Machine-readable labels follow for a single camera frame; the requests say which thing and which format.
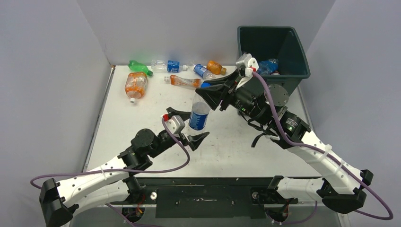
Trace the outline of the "slim blue label bottle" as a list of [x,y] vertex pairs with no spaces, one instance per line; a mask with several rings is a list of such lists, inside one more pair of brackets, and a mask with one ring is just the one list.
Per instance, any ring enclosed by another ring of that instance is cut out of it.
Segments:
[[195,131],[201,131],[205,128],[208,115],[211,111],[207,102],[198,94],[195,93],[192,100],[192,110],[189,120],[189,127]]

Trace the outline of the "blue label bottle edge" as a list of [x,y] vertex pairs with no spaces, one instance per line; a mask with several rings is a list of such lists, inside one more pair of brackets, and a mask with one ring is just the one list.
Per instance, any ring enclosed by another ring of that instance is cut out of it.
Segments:
[[265,61],[258,62],[259,68],[257,73],[260,75],[267,74],[270,75],[278,70],[279,68],[279,61],[278,59],[268,59]]

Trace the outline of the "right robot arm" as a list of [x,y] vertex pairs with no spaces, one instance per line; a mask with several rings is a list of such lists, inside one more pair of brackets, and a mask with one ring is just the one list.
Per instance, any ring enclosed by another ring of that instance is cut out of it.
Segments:
[[272,202],[303,199],[322,202],[331,210],[348,214],[359,211],[373,179],[369,170],[354,168],[324,144],[300,117],[287,110],[286,90],[277,84],[263,82],[265,91],[255,96],[244,81],[260,75],[251,69],[236,70],[229,76],[206,81],[195,90],[212,109],[224,111],[232,106],[248,117],[250,126],[271,136],[274,143],[303,159],[319,178],[298,179],[276,176],[267,190]]

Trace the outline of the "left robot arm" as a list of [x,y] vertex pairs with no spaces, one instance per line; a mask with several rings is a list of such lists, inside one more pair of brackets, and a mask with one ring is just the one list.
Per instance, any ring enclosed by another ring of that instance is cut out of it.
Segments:
[[39,196],[45,225],[62,227],[80,212],[106,203],[138,202],[141,190],[135,174],[149,173],[152,158],[175,144],[195,149],[193,139],[181,133],[190,116],[190,112],[169,107],[162,116],[164,130],[159,134],[150,129],[139,130],[127,149],[88,172],[63,174],[65,179],[59,181],[55,175],[45,176]]

